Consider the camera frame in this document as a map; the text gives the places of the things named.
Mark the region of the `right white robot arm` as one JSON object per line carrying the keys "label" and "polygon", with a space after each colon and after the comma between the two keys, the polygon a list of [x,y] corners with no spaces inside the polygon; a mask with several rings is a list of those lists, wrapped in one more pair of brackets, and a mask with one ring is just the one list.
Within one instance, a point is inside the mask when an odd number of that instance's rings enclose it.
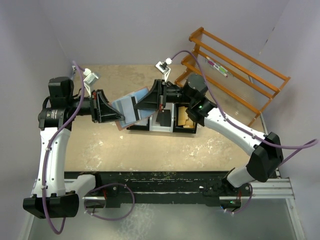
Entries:
{"label": "right white robot arm", "polygon": [[265,183],[283,162],[279,136],[254,130],[228,116],[206,97],[207,91],[205,80],[199,74],[191,74],[182,87],[156,79],[134,108],[160,111],[167,103],[186,105],[187,116],[193,122],[222,134],[244,150],[249,161],[224,177],[222,190],[226,195],[235,195],[242,185],[253,181]]}

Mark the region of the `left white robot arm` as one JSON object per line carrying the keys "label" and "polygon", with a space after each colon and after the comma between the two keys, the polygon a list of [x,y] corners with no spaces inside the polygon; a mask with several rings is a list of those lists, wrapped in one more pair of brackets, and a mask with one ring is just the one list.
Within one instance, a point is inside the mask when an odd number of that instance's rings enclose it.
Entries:
{"label": "left white robot arm", "polygon": [[24,198],[23,209],[39,219],[72,218],[78,213],[80,199],[87,193],[98,196],[103,191],[102,178],[96,172],[80,173],[65,183],[67,145],[76,116],[91,116],[94,123],[116,122],[124,116],[110,105],[102,89],[86,89],[74,95],[74,82],[68,77],[48,82],[49,96],[38,115],[41,154],[37,180],[31,197]]}

